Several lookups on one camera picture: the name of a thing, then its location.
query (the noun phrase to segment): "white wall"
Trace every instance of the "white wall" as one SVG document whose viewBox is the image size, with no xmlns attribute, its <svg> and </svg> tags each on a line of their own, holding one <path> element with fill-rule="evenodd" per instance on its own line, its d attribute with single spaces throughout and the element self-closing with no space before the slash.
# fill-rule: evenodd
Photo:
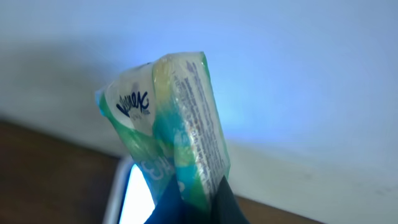
<svg viewBox="0 0 398 224">
<path fill-rule="evenodd" d="M 394 0 L 2 0 L 0 113 L 122 154 L 93 91 L 204 50 L 238 194 L 328 223 L 396 223 L 397 11 Z"/>
</svg>

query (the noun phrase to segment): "brown wood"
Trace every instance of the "brown wood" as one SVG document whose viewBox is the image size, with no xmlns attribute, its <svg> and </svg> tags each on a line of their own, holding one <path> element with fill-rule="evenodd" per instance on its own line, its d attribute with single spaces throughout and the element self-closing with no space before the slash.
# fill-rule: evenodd
<svg viewBox="0 0 398 224">
<path fill-rule="evenodd" d="M 101 223 L 117 163 L 0 121 L 0 223 Z"/>
<path fill-rule="evenodd" d="M 236 200 L 247 220 L 252 224 L 319 224 L 317 221 L 246 198 L 237 197 Z"/>
</svg>

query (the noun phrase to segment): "plastic packaging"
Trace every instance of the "plastic packaging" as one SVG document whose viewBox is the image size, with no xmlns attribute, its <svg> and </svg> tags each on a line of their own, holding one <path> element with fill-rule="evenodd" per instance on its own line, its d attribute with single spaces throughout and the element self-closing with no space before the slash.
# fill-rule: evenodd
<svg viewBox="0 0 398 224">
<path fill-rule="evenodd" d="M 203 52 L 168 54 L 132 68 L 97 92 L 97 100 L 155 204 L 176 174 L 183 200 L 210 210 L 230 163 Z"/>
</svg>

